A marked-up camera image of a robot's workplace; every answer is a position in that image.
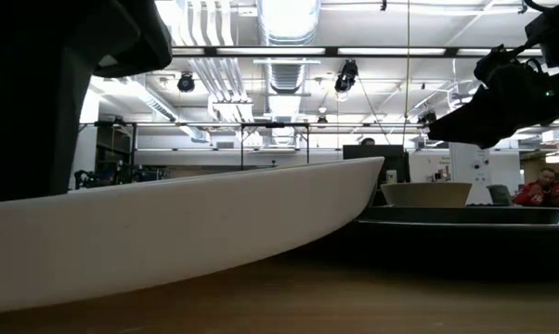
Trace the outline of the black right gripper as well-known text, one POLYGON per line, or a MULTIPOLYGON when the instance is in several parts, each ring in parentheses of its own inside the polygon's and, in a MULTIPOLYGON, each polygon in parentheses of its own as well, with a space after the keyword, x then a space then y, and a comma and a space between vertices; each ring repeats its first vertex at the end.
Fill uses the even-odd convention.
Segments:
POLYGON ((516 130, 559 119, 559 58, 519 59, 503 45, 477 61, 472 100, 428 125, 431 140, 493 148, 516 130))

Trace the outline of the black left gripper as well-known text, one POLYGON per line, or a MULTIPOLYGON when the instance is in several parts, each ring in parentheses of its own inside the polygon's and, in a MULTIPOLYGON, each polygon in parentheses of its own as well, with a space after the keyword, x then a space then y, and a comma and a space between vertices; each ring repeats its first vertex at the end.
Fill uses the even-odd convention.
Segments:
POLYGON ((67 192, 91 72, 172 61, 154 0, 0 0, 0 201, 67 192), (17 75, 14 62, 32 67, 17 75))

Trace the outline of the beige bowl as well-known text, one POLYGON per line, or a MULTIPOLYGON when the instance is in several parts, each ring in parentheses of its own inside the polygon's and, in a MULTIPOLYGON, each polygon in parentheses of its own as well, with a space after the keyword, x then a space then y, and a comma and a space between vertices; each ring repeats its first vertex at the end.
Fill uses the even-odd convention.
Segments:
POLYGON ((388 205, 397 207, 461 208, 466 205, 470 183, 396 183, 381 185, 388 205))

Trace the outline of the white round plate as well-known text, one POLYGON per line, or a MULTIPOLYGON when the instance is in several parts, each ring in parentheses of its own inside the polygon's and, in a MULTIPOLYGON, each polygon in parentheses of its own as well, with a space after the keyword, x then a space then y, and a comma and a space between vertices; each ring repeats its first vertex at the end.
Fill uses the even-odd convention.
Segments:
POLYGON ((366 208, 380 157, 0 202, 0 312, 209 275, 303 246, 366 208))

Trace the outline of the black plastic tray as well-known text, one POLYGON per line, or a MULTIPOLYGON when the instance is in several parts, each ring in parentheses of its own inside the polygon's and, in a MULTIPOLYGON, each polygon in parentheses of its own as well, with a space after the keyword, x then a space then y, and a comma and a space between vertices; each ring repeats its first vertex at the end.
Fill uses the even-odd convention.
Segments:
POLYGON ((285 255, 422 276, 551 281, 559 279, 559 208, 371 207, 285 255))

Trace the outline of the grey-green office chair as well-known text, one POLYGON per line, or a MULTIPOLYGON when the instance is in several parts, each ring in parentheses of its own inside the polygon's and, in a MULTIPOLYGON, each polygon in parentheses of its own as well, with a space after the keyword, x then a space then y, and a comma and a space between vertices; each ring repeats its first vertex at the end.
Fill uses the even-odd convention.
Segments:
POLYGON ((514 200, 505 185, 487 186, 488 193, 494 206, 513 206, 514 200))

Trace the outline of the black monitor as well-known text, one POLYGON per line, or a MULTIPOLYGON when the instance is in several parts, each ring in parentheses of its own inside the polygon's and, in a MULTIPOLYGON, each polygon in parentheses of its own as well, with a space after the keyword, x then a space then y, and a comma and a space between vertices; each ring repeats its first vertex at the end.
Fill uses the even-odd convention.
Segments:
POLYGON ((396 181, 406 183, 410 181, 409 154, 400 145, 344 145, 343 158, 345 160, 383 157, 383 167, 378 179, 387 182, 387 172, 396 171, 396 181))

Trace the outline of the dark storage shelf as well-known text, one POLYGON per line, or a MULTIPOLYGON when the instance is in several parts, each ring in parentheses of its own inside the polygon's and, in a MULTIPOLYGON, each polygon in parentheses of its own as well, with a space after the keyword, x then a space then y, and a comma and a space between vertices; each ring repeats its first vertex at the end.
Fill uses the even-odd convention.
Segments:
POLYGON ((97 121, 95 174, 104 186, 130 184, 134 179, 137 125, 116 119, 97 121))

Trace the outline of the black ceiling spotlight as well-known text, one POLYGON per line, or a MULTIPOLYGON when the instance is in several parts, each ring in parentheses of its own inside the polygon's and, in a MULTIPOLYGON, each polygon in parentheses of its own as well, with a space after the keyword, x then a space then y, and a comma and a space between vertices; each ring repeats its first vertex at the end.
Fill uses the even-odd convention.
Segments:
POLYGON ((195 82, 193 80, 193 73, 190 71, 183 71, 176 84, 177 89, 181 93, 190 93, 195 89, 195 82))

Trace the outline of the black background rack frame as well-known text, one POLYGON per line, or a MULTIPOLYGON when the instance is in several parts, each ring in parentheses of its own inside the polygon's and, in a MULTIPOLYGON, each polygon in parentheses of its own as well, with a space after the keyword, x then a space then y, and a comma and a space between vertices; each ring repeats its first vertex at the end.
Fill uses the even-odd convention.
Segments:
POLYGON ((310 127, 311 123, 308 122, 241 122, 240 126, 240 170, 244 171, 244 130, 246 128, 254 128, 255 130, 259 127, 264 127, 267 129, 280 129, 280 128, 304 128, 305 129, 305 141, 306 141, 306 163, 310 162, 310 127))

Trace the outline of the silver ventilation duct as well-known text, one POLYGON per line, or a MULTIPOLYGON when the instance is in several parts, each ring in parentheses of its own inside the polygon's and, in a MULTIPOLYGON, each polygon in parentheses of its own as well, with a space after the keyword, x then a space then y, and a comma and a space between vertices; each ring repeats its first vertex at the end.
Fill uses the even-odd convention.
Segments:
MULTIPOLYGON (((321 0, 256 0, 261 43, 308 46, 316 36, 321 0)), ((279 95, 295 94, 303 85, 305 64, 269 64, 266 76, 279 95)))

